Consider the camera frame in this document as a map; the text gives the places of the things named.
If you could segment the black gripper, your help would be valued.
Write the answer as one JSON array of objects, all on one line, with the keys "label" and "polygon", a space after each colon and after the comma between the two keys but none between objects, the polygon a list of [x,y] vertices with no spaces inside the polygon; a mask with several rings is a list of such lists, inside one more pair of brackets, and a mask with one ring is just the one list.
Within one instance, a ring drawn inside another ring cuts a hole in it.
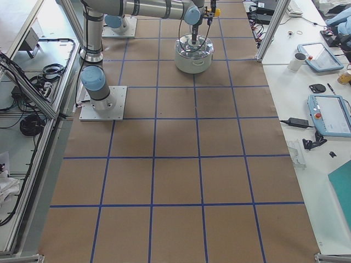
[{"label": "black gripper", "polygon": [[[217,11],[217,1],[210,0],[210,7],[204,6],[203,8],[203,17],[205,19],[213,19],[216,17]],[[197,42],[197,34],[198,34],[198,25],[193,25],[191,27],[191,44],[195,44]]]}]

